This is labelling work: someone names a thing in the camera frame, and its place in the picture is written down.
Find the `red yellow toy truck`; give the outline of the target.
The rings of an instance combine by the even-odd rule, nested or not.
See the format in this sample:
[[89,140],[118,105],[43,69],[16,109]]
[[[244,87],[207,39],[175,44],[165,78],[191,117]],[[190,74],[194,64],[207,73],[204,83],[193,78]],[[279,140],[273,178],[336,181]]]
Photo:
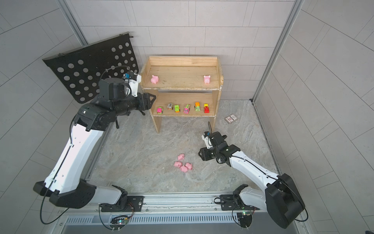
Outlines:
[[207,103],[205,103],[204,104],[204,113],[210,113],[210,111],[209,111],[209,106],[208,106],[208,104]]

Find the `pink green block toy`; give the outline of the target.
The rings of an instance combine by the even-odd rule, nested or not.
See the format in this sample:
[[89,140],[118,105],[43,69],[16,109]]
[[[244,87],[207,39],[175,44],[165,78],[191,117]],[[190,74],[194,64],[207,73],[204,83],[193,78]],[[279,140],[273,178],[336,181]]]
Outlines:
[[186,104],[185,107],[184,107],[184,114],[188,114],[190,112],[190,108],[191,108],[191,105]]

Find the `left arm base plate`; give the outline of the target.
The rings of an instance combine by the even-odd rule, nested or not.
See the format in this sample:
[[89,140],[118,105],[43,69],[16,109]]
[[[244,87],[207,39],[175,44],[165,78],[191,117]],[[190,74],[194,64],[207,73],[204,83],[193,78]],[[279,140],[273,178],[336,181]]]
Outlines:
[[116,204],[99,204],[101,212],[140,212],[144,203],[144,196],[126,196],[120,198]]

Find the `orange green mixer truck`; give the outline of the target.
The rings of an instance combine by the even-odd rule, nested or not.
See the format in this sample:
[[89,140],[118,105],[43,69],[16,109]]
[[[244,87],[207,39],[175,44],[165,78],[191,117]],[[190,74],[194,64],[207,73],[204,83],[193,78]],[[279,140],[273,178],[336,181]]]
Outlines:
[[196,102],[194,107],[195,107],[195,111],[196,112],[200,112],[201,111],[201,107],[200,107],[200,103],[199,102]]

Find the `pink toy pig top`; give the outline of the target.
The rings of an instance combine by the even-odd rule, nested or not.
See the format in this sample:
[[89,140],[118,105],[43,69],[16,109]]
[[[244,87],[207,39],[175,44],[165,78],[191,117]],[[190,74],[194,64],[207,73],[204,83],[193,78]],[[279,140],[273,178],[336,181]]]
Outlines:
[[151,77],[151,83],[152,84],[157,84],[159,82],[159,77],[156,75],[152,75]]

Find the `pink green toy car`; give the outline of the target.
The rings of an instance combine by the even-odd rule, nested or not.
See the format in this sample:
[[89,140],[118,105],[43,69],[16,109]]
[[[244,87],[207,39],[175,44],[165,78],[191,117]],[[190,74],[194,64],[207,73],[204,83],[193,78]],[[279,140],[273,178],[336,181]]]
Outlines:
[[161,106],[158,107],[157,108],[157,114],[159,114],[159,115],[163,114],[163,110],[164,110],[163,107],[161,107]]

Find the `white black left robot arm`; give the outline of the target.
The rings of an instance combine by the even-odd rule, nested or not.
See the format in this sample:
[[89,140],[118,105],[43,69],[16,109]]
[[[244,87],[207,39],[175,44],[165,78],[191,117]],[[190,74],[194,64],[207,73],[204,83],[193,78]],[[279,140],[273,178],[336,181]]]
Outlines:
[[97,203],[105,212],[133,209],[128,193],[119,186],[97,187],[81,178],[83,169],[97,142],[119,116],[136,110],[150,110],[155,95],[138,92],[141,75],[133,78],[107,78],[99,81],[99,94],[80,107],[69,127],[69,140],[55,167],[44,181],[36,182],[33,190],[56,207],[80,209]]

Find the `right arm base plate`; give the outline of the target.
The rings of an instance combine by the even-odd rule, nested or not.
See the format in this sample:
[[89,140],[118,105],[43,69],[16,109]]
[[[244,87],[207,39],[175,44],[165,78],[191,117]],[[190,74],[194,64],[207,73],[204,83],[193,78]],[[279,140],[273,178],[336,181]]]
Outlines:
[[243,210],[256,211],[259,208],[252,205],[245,205],[238,195],[219,195],[214,199],[214,203],[220,205],[222,211]]

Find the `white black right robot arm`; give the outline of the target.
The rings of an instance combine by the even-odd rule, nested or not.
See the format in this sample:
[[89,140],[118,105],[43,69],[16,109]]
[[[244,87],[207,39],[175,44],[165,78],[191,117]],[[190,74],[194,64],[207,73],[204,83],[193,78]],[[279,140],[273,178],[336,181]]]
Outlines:
[[233,192],[233,202],[240,210],[252,206],[266,211],[279,227],[286,229],[306,210],[294,180],[288,174],[278,175],[262,167],[236,145],[228,145],[226,138],[219,132],[204,132],[206,146],[200,149],[199,157],[227,164],[246,175],[258,189],[242,184]]

